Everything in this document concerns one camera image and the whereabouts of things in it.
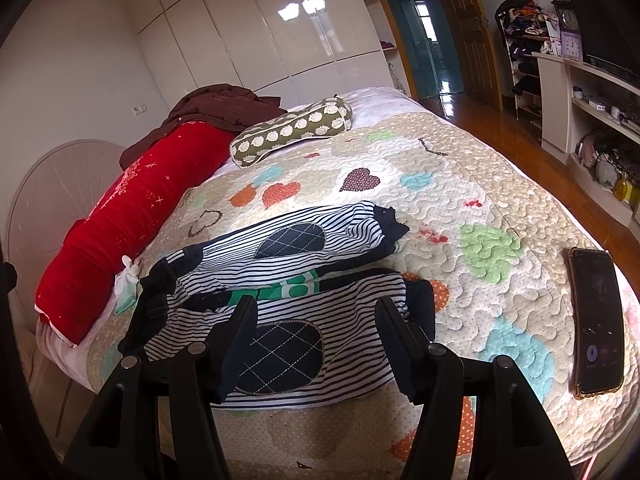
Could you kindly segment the olive white-dotted bolster pillow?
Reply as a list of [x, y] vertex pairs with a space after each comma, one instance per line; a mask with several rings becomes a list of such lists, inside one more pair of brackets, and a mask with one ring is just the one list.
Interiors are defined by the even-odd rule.
[[327, 139], [351, 128], [352, 107], [340, 96], [329, 96], [246, 129], [231, 142], [230, 158], [245, 168], [294, 144]]

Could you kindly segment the patchwork heart quilt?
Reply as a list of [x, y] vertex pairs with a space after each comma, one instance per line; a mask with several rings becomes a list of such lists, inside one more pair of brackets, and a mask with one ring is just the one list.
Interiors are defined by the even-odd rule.
[[400, 114], [310, 142], [247, 169], [224, 167], [187, 190], [139, 263], [290, 212], [344, 204], [357, 194], [398, 211], [409, 234], [386, 266], [430, 278], [436, 336], [462, 356], [511, 351], [544, 388], [544, 407], [573, 464], [615, 450], [639, 416], [639, 303], [625, 313], [623, 385], [578, 400], [570, 393], [574, 328], [562, 250], [593, 239], [550, 193], [490, 146], [427, 112]]

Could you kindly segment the white shelf unit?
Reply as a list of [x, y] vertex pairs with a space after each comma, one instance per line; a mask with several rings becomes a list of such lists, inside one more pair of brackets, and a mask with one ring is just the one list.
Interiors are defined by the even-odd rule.
[[608, 111], [615, 104], [637, 104], [639, 89], [587, 63], [536, 54], [542, 105], [542, 148], [562, 162], [587, 195], [614, 220], [639, 236], [639, 206], [597, 181], [596, 170], [579, 156], [579, 144], [591, 133], [608, 140], [639, 144], [639, 135]]

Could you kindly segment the wooden door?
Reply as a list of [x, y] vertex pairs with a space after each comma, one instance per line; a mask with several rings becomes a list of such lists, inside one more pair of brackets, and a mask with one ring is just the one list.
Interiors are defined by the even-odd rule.
[[465, 93], [502, 112], [495, 48], [482, 3], [480, 0], [440, 1], [454, 38]]

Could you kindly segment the black smartphone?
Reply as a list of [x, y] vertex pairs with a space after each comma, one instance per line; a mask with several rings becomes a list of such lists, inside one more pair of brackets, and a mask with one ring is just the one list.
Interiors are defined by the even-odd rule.
[[575, 321], [574, 391], [578, 398], [617, 390], [623, 383], [625, 334], [620, 289], [603, 250], [568, 251]]

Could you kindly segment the white glossy wardrobe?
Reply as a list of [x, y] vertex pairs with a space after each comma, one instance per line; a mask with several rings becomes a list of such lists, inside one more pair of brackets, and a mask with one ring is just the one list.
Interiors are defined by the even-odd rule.
[[393, 83], [363, 0], [125, 2], [168, 106], [209, 84], [237, 84], [290, 108]]

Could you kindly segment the black television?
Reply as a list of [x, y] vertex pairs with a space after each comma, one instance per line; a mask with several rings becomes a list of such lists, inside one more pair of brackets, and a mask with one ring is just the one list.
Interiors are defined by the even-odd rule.
[[598, 0], [570, 0], [582, 36], [582, 62], [639, 85], [639, 61]]

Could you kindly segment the white and teal glove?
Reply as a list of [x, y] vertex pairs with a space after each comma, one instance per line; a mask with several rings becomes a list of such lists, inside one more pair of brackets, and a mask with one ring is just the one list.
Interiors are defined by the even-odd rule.
[[133, 308], [139, 297], [139, 266], [128, 256], [122, 256], [122, 272], [116, 275], [114, 281], [116, 314], [122, 314]]

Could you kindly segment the round white headboard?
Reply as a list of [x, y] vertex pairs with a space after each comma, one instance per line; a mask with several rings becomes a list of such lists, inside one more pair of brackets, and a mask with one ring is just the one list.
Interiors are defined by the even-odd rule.
[[15, 303], [25, 330], [38, 314], [35, 292], [67, 231], [92, 211], [122, 173], [124, 148], [104, 140], [77, 140], [38, 159], [18, 186], [9, 210], [6, 255], [17, 270]]

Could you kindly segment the dark round mantel clock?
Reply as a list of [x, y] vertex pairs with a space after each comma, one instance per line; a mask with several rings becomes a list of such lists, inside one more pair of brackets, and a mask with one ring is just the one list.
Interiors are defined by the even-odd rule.
[[560, 31], [578, 34], [580, 29], [573, 0], [552, 0], [552, 6], [558, 17]]

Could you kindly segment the navy striped children's pants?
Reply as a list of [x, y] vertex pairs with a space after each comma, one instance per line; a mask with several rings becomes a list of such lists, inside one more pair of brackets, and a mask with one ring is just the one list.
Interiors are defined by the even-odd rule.
[[167, 361], [228, 321], [243, 297], [257, 326], [226, 411], [322, 408], [393, 378], [374, 307], [390, 298], [435, 333], [430, 282], [390, 266], [407, 236], [393, 208], [370, 200], [315, 206], [175, 250], [142, 281], [122, 353]]

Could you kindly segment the dark brown blanket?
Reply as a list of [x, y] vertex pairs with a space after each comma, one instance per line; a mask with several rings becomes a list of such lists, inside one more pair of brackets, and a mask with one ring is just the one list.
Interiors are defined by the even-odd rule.
[[159, 127], [122, 152], [119, 166], [126, 170], [153, 144], [188, 122], [204, 122], [233, 134], [286, 113], [280, 96], [258, 96], [234, 84], [210, 84], [184, 96]]

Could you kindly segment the purple square clock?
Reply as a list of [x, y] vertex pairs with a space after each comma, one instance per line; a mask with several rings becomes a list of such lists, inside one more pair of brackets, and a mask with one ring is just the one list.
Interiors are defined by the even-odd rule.
[[561, 55], [582, 62], [582, 36], [579, 32], [561, 32]]

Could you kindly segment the black shoe rack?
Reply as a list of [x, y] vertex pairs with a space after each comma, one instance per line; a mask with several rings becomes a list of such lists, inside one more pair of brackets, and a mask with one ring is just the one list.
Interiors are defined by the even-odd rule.
[[556, 55], [553, 22], [537, 0], [504, 0], [495, 20], [508, 56], [515, 117], [542, 128], [537, 54]]

